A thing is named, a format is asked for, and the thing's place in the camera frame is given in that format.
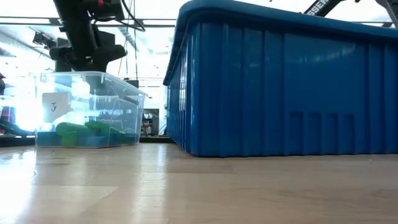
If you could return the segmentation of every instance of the wooden floor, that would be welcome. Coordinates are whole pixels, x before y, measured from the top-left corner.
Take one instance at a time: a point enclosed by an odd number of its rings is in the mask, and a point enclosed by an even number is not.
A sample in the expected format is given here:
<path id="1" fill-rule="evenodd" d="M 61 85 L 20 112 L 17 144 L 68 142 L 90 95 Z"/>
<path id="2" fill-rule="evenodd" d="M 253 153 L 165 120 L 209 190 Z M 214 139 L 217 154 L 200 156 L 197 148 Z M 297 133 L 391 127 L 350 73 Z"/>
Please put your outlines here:
<path id="1" fill-rule="evenodd" d="M 0 148 L 0 223 L 398 223 L 398 157 Z"/>

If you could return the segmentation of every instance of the blue object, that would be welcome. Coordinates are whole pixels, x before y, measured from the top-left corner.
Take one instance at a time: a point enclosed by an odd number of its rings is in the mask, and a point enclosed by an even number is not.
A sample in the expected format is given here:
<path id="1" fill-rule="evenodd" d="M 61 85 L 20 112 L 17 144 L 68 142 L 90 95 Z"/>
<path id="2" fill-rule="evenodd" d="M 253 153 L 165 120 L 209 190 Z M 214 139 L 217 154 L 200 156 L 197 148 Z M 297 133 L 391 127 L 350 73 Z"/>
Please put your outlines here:
<path id="1" fill-rule="evenodd" d="M 398 30 L 237 1 L 180 9 L 167 133 L 202 157 L 397 153 Z"/>

